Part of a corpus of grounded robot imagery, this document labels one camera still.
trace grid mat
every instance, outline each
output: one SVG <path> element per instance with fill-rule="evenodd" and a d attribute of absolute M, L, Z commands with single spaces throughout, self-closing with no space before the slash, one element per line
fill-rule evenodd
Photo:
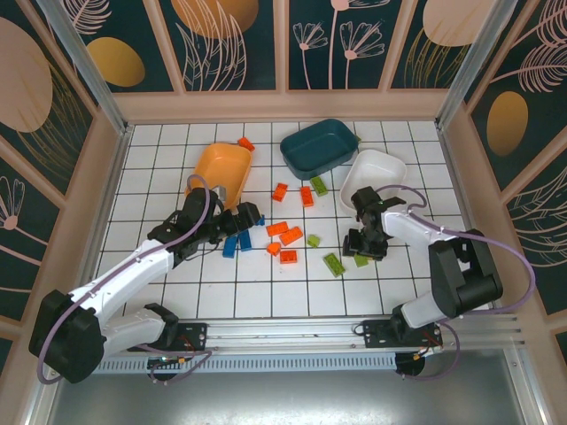
<path fill-rule="evenodd" d="M 461 211 L 453 190 L 438 135 L 426 121 L 344 121 L 361 138 L 359 152 L 374 149 L 408 165 L 408 186 L 429 200 L 423 215 L 450 228 L 462 229 Z M 116 315 L 128 314 L 151 302 L 161 303 L 181 319 L 345 316 L 390 313 L 401 303 L 431 287 L 428 259 L 395 238 L 387 257 L 357 268 L 342 258 L 339 247 L 349 228 L 358 228 L 338 204 L 338 191 L 357 153 L 346 164 L 321 177 L 330 193 L 304 208 L 302 182 L 284 163 L 279 143 L 313 122 L 184 124 L 136 126 L 124 164 L 112 213 L 97 262 L 97 275 L 126 258 L 176 207 L 183 205 L 186 179 L 210 143 L 235 143 L 242 136 L 255 146 L 252 169 L 241 201 L 255 203 L 266 224 L 286 220 L 305 235 L 288 248 L 298 250 L 298 262 L 280 265 L 266 252 L 264 227 L 251 229 L 251 251 L 237 250 L 234 259 L 218 251 L 197 255 L 167 276 L 145 286 Z M 282 203 L 273 201 L 277 183 L 288 185 Z M 413 200 L 413 194 L 400 197 Z M 306 237 L 321 238 L 318 248 Z M 202 253 L 213 247 L 206 244 Z M 333 252 L 346 272 L 334 278 L 322 258 Z"/>

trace lime green block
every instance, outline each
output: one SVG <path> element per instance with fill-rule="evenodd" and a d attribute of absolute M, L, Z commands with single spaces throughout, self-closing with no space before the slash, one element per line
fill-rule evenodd
<path fill-rule="evenodd" d="M 311 181 L 311 186 L 313 186 L 313 190 L 315 191 L 318 197 L 322 197 L 329 193 L 327 187 L 325 186 L 325 183 L 322 182 L 321 177 L 319 177 L 318 175 L 313 179 L 311 179 L 310 181 Z"/>
<path fill-rule="evenodd" d="M 333 276 L 339 277 L 346 271 L 335 254 L 325 255 L 322 259 L 330 272 L 333 273 Z"/>
<path fill-rule="evenodd" d="M 369 264 L 369 258 L 362 255 L 354 254 L 354 263 L 357 267 L 364 267 Z"/>
<path fill-rule="evenodd" d="M 319 243 L 321 243 L 321 239 L 315 235 L 309 235 L 309 237 L 307 238 L 307 245 L 312 248 L 318 247 Z"/>

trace enclosure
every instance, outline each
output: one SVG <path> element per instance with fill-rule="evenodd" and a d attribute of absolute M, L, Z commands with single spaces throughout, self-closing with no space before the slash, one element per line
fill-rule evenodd
<path fill-rule="evenodd" d="M 565 423 L 565 28 L 565 0 L 4 1 L 0 422 Z M 357 147 L 305 207 L 309 181 L 281 143 L 326 119 Z M 157 303 L 207 327 L 214 355 L 177 387 L 151 385 L 151 356 L 127 352 L 84 382 L 40 384 L 28 345 L 43 298 L 124 260 L 182 208 L 207 148 L 242 138 L 254 150 L 235 203 L 302 229 L 297 262 L 270 255 L 275 238 L 254 226 L 249 251 L 203 243 L 114 314 Z M 461 360 L 436 382 L 402 380 L 403 350 L 353 332 L 431 290 L 406 240 L 365 267 L 343 255 L 359 224 L 341 190 L 365 151 L 405 165 L 426 219 L 476 228 L 535 271 L 514 312 L 449 322 L 460 346 L 443 330 L 423 375 Z M 491 253 L 504 294 L 483 310 L 529 284 L 517 259 Z"/>

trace purple cable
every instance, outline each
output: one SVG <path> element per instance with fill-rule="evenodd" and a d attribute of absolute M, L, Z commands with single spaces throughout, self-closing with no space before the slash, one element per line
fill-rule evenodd
<path fill-rule="evenodd" d="M 187 356 L 187 352 L 164 352 L 162 350 L 157 350 L 155 348 L 151 348 L 149 345 L 146 344 L 140 344 L 137 346 L 138 348 L 141 348 L 143 350 L 146 350 L 147 352 L 155 352 L 157 354 L 160 354 L 162 356 L 176 356 L 176 357 L 188 357 Z M 170 383 L 178 383 L 179 381 L 188 378 L 193 372 L 195 372 L 195 370 L 199 369 L 203 363 L 205 363 L 207 360 L 209 360 L 209 358 L 213 355 L 213 352 L 209 351 L 209 350 L 205 350 L 203 352 L 192 352 L 190 354 L 190 359 L 189 361 L 192 361 L 193 359 L 195 359 L 195 357 L 197 356 L 203 356 L 205 355 L 205 357 L 203 359 L 201 359 L 200 361 L 198 361 L 197 363 L 195 363 L 188 371 L 183 372 L 182 374 L 177 374 L 176 376 L 174 376 L 171 379 L 168 379 L 167 381 L 160 381 L 158 378 L 155 377 L 154 372 L 156 371 L 156 369 L 161 366 L 160 363 L 153 365 L 153 367 L 151 367 L 150 369 L 150 378 L 153 381 L 153 383 L 160 383 L 163 386 L 168 386 Z"/>
<path fill-rule="evenodd" d="M 57 383 L 61 379 L 63 379 L 63 376 L 61 376 L 61 375 L 59 375 L 59 376 L 57 376 L 53 379 L 48 379 L 45 376 L 43 376 L 43 364 L 45 363 L 45 356 L 47 354 L 47 350 L 49 349 L 51 342 L 53 341 L 53 337 L 55 336 L 55 334 L 57 333 L 57 331 L 59 330 L 59 328 L 61 327 L 63 322 L 67 319 L 67 317 L 69 317 L 71 315 L 72 312 L 74 312 L 77 308 L 79 308 L 79 306 L 82 303 L 84 303 L 87 299 L 89 299 L 90 297 L 94 296 L 97 292 L 99 292 L 101 290 L 101 288 L 103 286 L 105 286 L 109 281 L 111 281 L 116 276 L 118 276 L 120 273 L 122 273 L 124 270 L 126 270 L 127 268 L 129 268 L 130 266 L 135 264 L 137 260 L 143 259 L 143 258 L 147 257 L 148 255 L 153 254 L 154 252 L 157 252 L 157 251 L 160 251 L 160 250 L 165 250 L 165 249 L 169 248 L 170 246 L 173 246 L 173 245 L 176 245 L 178 243 L 183 242 L 185 239 L 187 239 L 189 236 L 191 236 L 193 233 L 195 233 L 197 231 L 197 229 L 199 228 L 199 226 L 201 226 L 201 224 L 203 224 L 203 222 L 205 221 L 206 214 L 207 214 L 208 209 L 209 209 L 209 203 L 210 203 L 211 197 L 209 195 L 209 190 L 208 190 L 208 187 L 206 185 L 205 179 L 203 179 L 203 177 L 201 177 L 200 175 L 196 175 L 196 174 L 190 175 L 187 178 L 187 186 L 189 188 L 191 187 L 190 181 L 192 179 L 199 180 L 201 183 L 203 183 L 203 187 L 205 188 L 205 207 L 203 209 L 203 213 L 201 214 L 201 216 L 197 220 L 197 223 L 195 223 L 195 226 L 193 226 L 185 235 L 178 237 L 174 241 L 171 241 L 171 242 L 166 243 L 166 244 L 161 245 L 161 246 L 156 246 L 154 248 L 151 248 L 148 251 L 144 251 L 138 257 L 134 257 L 130 261 L 128 261 L 127 263 L 118 267 L 116 270 L 114 270 L 112 273 L 110 273 L 108 276 L 106 276 L 106 278 L 104 278 L 102 281 L 97 283 L 92 288 L 92 290 L 90 290 L 89 292 L 86 292 L 82 297 L 80 297 L 77 301 L 75 301 L 68 309 L 66 309 L 63 312 L 63 314 L 61 314 L 61 316 L 58 318 L 58 320 L 55 322 L 55 324 L 51 328 L 49 334 L 47 334 L 47 337 L 45 338 L 45 342 L 43 343 L 42 349 L 41 349 L 39 356 L 38 356 L 36 371 L 37 371 L 37 378 L 39 379 L 40 383 L 43 383 L 45 385 L 50 385 L 52 383 Z"/>
<path fill-rule="evenodd" d="M 454 328 L 445 323 L 444 321 L 441 321 L 439 323 L 439 325 L 444 326 L 445 328 L 449 329 L 451 331 L 451 333 L 453 334 L 454 337 L 454 343 L 455 343 L 455 349 L 454 349 L 454 360 L 453 363 L 451 364 L 451 366 L 449 366 L 447 369 L 445 369 L 443 372 L 441 372 L 438 375 L 433 375 L 433 376 L 412 376 L 412 375 L 402 375 L 402 378 L 408 378 L 411 379 L 413 381 L 435 381 L 437 379 L 441 379 L 444 378 L 445 376 L 449 375 L 451 372 L 453 372 L 453 369 L 455 369 L 457 367 L 457 364 L 459 363 L 459 358 L 461 357 L 461 341 L 459 340 L 459 336 L 457 335 L 456 330 L 454 330 Z"/>
<path fill-rule="evenodd" d="M 517 308 L 521 307 L 522 305 L 524 305 L 525 302 L 528 300 L 528 298 L 535 291 L 535 272 L 533 271 L 533 267 L 530 264 L 530 262 L 520 252 L 516 251 L 514 248 L 506 245 L 505 243 L 495 241 L 495 240 L 490 239 L 488 237 L 471 235 L 469 233 L 458 232 L 456 230 L 450 230 L 448 228 L 437 226 L 436 224 L 433 224 L 433 223 L 425 220 L 424 218 L 420 217 L 419 215 L 413 213 L 412 209 L 414 207 L 425 208 L 427 206 L 427 200 L 425 199 L 423 194 L 416 189 L 410 188 L 409 186 L 405 186 L 403 184 L 389 184 L 387 186 L 384 186 L 382 188 L 377 189 L 376 192 L 379 192 L 380 190 L 384 190 L 384 189 L 404 189 L 404 190 L 410 190 L 410 191 L 414 192 L 415 194 L 417 194 L 422 199 L 423 203 L 422 204 L 413 203 L 413 204 L 408 205 L 408 213 L 409 213 L 409 216 L 412 219 L 419 221 L 421 224 L 435 230 L 436 232 L 445 233 L 446 235 L 462 237 L 462 238 L 470 239 L 470 240 L 473 240 L 473 241 L 490 243 L 492 245 L 499 246 L 502 249 L 514 254 L 524 264 L 526 270 L 528 271 L 528 274 L 530 275 L 530 284 L 528 285 L 528 289 L 526 290 L 525 294 L 520 299 L 518 299 L 516 301 L 516 303 L 514 303 L 512 305 L 507 305 L 505 307 L 498 307 L 498 308 L 489 309 L 489 310 L 474 310 L 472 312 L 468 312 L 467 314 L 480 315 L 480 314 L 509 313 L 509 312 L 516 310 Z"/>

